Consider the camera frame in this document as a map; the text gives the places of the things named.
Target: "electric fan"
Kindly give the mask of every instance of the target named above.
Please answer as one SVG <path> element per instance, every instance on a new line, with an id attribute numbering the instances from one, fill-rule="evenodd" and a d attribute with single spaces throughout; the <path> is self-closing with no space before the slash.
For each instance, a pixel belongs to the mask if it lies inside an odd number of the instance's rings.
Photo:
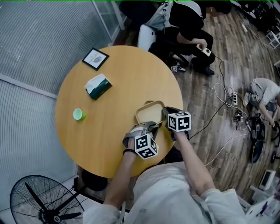
<path id="1" fill-rule="evenodd" d="M 83 207 L 57 181 L 31 175 L 20 179 L 10 194 L 10 209 L 17 224 L 82 224 Z"/>

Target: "table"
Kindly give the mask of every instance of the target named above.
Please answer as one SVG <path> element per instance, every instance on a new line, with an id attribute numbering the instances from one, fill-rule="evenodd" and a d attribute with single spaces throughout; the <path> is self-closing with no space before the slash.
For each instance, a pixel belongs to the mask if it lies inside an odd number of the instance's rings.
<path id="1" fill-rule="evenodd" d="M 153 54 L 131 46 L 101 51 L 109 58 L 98 71 L 80 61 L 68 73 L 57 97 L 55 122 L 62 146 L 79 166 L 95 175 L 113 178 L 123 157 L 123 138 L 137 123 L 135 111 L 151 100 L 179 109 L 183 109 L 183 102 L 174 75 Z M 101 73 L 113 86 L 95 101 L 84 86 Z M 73 119 L 75 108 L 85 111 L 84 120 Z M 163 126 L 155 140 L 158 155 L 146 160 L 137 157 L 131 176 L 160 162 L 171 149 L 170 133 Z"/>

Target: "black and white cube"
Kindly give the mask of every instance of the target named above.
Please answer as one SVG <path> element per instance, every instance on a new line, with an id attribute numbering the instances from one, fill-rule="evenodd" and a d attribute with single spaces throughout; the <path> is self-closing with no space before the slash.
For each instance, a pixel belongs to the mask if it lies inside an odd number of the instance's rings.
<path id="1" fill-rule="evenodd" d="M 188 112 L 168 114 L 168 128 L 176 132 L 191 129 L 192 117 Z"/>
<path id="2" fill-rule="evenodd" d="M 158 154 L 158 145 L 149 134 L 136 136 L 135 151 L 142 159 L 148 159 Z"/>

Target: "wrist strap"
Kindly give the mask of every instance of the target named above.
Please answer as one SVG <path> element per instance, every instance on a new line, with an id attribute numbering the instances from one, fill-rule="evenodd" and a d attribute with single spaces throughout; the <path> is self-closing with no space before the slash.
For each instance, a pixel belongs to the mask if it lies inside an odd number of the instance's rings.
<path id="1" fill-rule="evenodd" d="M 136 153 L 136 151 L 133 150 L 133 149 L 125 149 L 125 150 L 123 151 L 123 154 L 124 154 L 125 152 L 133 152 L 133 153 L 135 153 L 136 155 L 138 155 L 138 154 Z"/>

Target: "black hair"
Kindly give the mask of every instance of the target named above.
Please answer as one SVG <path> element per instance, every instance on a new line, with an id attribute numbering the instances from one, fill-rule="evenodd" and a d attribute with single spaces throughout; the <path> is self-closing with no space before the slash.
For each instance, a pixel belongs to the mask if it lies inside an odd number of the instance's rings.
<path id="1" fill-rule="evenodd" d="M 230 1 L 204 1 L 205 7 L 213 7 L 217 12 L 228 14 L 231 11 Z"/>

